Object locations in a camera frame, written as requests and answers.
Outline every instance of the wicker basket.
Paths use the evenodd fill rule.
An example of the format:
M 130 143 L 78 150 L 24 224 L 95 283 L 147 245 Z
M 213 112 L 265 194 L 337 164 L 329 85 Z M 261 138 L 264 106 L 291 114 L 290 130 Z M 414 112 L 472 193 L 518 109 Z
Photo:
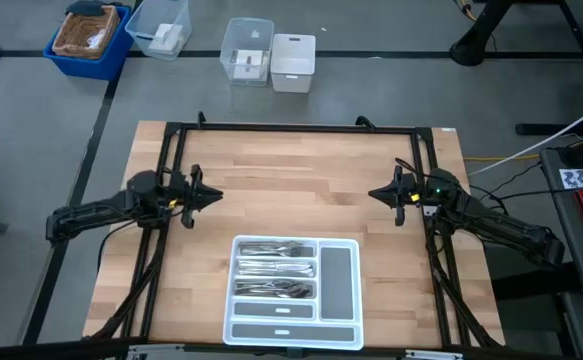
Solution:
M 120 17 L 115 6 L 102 6 L 104 15 L 83 16 L 69 13 L 53 42 L 53 52 L 60 56 L 99 59 L 118 28 Z M 95 48 L 89 48 L 88 39 L 104 29 L 104 36 Z

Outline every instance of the concrete floor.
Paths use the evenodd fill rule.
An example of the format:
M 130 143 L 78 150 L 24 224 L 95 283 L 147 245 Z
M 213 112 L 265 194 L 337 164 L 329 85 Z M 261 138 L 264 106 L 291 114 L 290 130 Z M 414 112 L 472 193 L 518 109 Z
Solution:
M 1 47 L 41 50 L 71 2 L 0 0 Z M 569 4 L 583 27 L 583 1 Z M 238 16 L 271 19 L 276 32 L 314 34 L 319 50 L 446 51 L 471 26 L 451 1 L 441 0 L 191 0 L 190 9 L 194 32 L 185 50 L 219 50 L 226 23 Z M 555 6 L 514 6 L 495 35 L 500 51 L 578 50 Z M 43 58 L 0 59 L 0 220 L 10 224 L 0 236 L 0 345 L 18 341 L 49 247 L 44 220 L 67 201 L 106 87 L 65 77 Z M 320 58 L 311 93 L 294 95 L 275 93 L 271 85 L 230 87 L 216 58 L 128 59 L 84 201 L 119 189 L 138 121 L 194 121 L 199 110 L 209 121 L 351 124 L 365 115 L 377 125 L 455 127 L 465 155 L 509 155 L 541 140 L 516 136 L 514 124 L 568 123 L 583 114 L 583 61 L 492 60 L 464 68 L 449 60 Z M 493 188 L 530 164 L 507 164 L 471 181 Z M 534 170 L 502 193 L 544 188 Z M 548 196 L 512 200 L 509 209 L 561 233 Z M 71 242 L 41 341 L 80 337 L 105 232 Z M 494 278 L 526 266 L 497 247 L 489 248 L 488 259 Z M 525 317 L 533 324 L 507 315 L 507 307 L 524 306 L 499 306 L 509 344 L 559 352 L 555 329 L 543 325 L 551 321 L 533 321 L 532 305 Z

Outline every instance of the silverware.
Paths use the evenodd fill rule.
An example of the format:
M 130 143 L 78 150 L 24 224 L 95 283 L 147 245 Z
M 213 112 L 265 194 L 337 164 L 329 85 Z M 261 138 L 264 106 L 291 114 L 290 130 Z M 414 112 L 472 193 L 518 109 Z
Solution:
M 313 265 L 308 261 L 238 260 L 238 274 L 298 277 L 315 276 Z
M 279 298 L 305 298 L 311 294 L 311 288 L 292 280 L 237 280 L 235 295 L 264 296 Z
M 299 257 L 302 255 L 302 244 L 295 241 L 244 242 L 240 244 L 240 255 Z

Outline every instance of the blue crate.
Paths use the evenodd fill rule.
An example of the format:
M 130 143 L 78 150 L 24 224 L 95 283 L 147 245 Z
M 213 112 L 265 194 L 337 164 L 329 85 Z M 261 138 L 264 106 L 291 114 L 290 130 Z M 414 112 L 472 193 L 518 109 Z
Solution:
M 113 80 L 120 71 L 127 52 L 133 45 L 133 38 L 124 31 L 124 26 L 131 17 L 131 9 L 127 6 L 116 6 L 116 10 L 120 17 L 120 24 L 99 59 L 90 60 L 56 55 L 52 47 L 55 37 L 58 35 L 57 31 L 44 48 L 43 56 L 53 60 L 58 69 L 65 75 Z

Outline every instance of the wooden table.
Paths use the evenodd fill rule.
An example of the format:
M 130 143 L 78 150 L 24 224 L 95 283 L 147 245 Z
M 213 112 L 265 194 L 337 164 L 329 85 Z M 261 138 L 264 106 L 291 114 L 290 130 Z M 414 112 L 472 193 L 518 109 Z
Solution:
M 125 183 L 135 173 L 155 168 L 164 127 L 164 122 L 139 123 Z M 468 190 L 456 132 L 433 129 L 433 134 L 439 166 L 453 172 Z M 426 154 L 424 144 L 421 148 Z M 183 172 L 188 175 L 192 164 L 200 164 L 205 184 L 223 190 L 224 199 L 195 213 L 192 230 L 174 218 L 150 340 L 222 343 L 231 243 L 236 235 L 253 234 L 356 239 L 365 347 L 439 347 L 420 211 L 407 207 L 405 225 L 395 227 L 395 212 L 367 195 L 389 183 L 395 156 L 413 163 L 408 136 L 187 132 Z M 85 335 L 97 331 L 127 295 L 140 235 L 141 229 L 130 227 L 109 239 Z M 466 303 L 491 336 L 504 343 L 482 244 L 466 233 L 454 235 L 453 243 Z M 132 334 L 139 331 L 143 304 L 140 299 Z M 447 312 L 457 343 L 448 299 Z

